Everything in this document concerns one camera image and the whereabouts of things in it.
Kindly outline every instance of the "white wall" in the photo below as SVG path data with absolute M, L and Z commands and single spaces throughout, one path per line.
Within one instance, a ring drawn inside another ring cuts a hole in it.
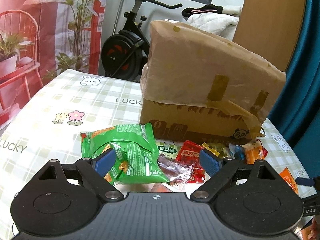
M 149 30 L 149 25 L 151 21 L 161 20 L 161 19 L 170 19 L 170 20 L 186 22 L 181 15 L 181 11 L 184 8 L 188 8 L 188 7 L 199 8 L 204 5 L 202 3 L 191 1 L 191 0 L 158 0 L 158 1 L 168 5 L 182 3 L 183 7 L 178 9 L 167 9 L 149 2 L 142 3 L 136 20 L 140 21 L 141 15 L 144 15 L 148 18 L 146 22 L 144 22 L 144 24 L 142 25 L 141 30 L 144 32 L 144 34 L 149 40 L 150 40 L 150 35 L 148 30 Z M 105 42 L 105 40 L 112 34 L 119 3 L 120 3 L 120 0 L 107 0 L 104 20 L 102 25 L 101 47 L 103 46 L 103 43 Z M 242 7 L 243 3 L 244 3 L 244 0 L 212 0 L 212 4 L 217 6 L 239 5 Z M 133 5 L 134 5 L 134 0 L 124 0 L 124 4 L 122 7 L 122 11 L 120 13 L 116 33 L 119 30 L 121 30 L 124 26 L 126 18 L 123 17 L 123 14 L 125 12 L 130 12 Z M 101 59 L 99 62 L 99 74 L 104 75 Z

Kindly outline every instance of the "clothing pile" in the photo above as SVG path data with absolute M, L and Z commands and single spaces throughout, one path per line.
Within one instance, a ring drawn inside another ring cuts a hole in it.
M 191 26 L 232 41 L 241 10 L 240 6 L 207 4 L 201 8 L 186 8 L 181 14 Z

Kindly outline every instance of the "blue gripper pad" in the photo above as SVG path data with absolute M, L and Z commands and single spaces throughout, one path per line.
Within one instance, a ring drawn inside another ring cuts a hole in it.
M 207 149 L 203 149 L 199 153 L 200 165 L 208 173 L 210 177 L 216 174 L 223 166 L 223 160 L 214 155 Z
M 112 148 L 106 150 L 91 162 L 92 168 L 104 177 L 116 163 L 116 151 Z
M 296 183 L 298 185 L 313 187 L 315 185 L 315 181 L 313 179 L 307 179 L 307 178 L 296 178 Z

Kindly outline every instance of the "curtain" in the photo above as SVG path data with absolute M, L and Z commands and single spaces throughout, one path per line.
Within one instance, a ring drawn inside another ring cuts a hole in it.
M 268 116 L 291 147 L 297 144 L 319 110 L 319 64 L 320 0 L 306 0 L 300 36 L 286 72 L 287 81 Z
M 317 177 L 320 175 L 320 154 L 318 150 L 319 138 L 320 110 L 314 117 L 302 138 L 293 148 L 294 153 L 299 158 L 309 177 Z

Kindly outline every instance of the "white jacket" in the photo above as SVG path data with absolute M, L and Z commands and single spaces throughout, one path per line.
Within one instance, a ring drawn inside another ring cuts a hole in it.
M 187 22 L 200 30 L 222 36 L 232 41 L 239 22 L 238 17 L 219 13 L 201 13 L 191 15 Z

